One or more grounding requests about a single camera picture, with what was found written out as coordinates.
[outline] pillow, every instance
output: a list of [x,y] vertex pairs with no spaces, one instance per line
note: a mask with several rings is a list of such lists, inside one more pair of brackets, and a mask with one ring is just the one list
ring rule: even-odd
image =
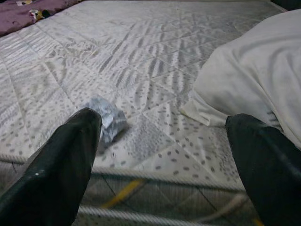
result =
[[301,147],[301,10],[270,17],[217,48],[181,112],[207,126],[246,113]]

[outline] yellow strap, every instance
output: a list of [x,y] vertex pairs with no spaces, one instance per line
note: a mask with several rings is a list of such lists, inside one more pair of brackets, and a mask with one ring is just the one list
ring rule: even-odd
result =
[[103,204],[101,208],[108,209],[115,206],[120,201],[124,200],[134,189],[144,182],[142,179],[132,180],[121,192],[115,195],[110,201]]
[[258,219],[253,219],[253,221],[256,224],[256,226],[264,226],[263,223]]

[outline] mattress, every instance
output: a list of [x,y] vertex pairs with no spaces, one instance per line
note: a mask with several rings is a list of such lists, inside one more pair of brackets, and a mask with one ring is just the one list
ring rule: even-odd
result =
[[246,216],[252,225],[256,214],[225,129],[179,109],[215,48],[280,12],[263,1],[84,1],[0,38],[0,159],[25,162],[68,117],[102,96],[124,111],[128,127],[97,153],[78,224],[87,224],[88,212],[141,222],[122,214],[134,212],[181,225],[222,216],[234,200],[245,206],[234,214],[236,225],[247,225]]

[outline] white mattress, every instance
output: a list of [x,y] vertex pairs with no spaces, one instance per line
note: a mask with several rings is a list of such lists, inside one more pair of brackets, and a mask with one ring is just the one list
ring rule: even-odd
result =
[[128,128],[94,172],[243,190],[225,129],[179,109],[215,48],[279,12],[259,1],[85,1],[0,38],[1,160],[25,161],[100,95]]

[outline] purple blanket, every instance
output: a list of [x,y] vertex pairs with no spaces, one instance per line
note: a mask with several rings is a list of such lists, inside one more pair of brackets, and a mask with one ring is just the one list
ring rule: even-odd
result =
[[35,23],[36,19],[29,13],[32,9],[47,10],[53,15],[81,2],[81,0],[37,0],[28,5],[18,6],[17,1],[20,0],[0,3],[0,37]]

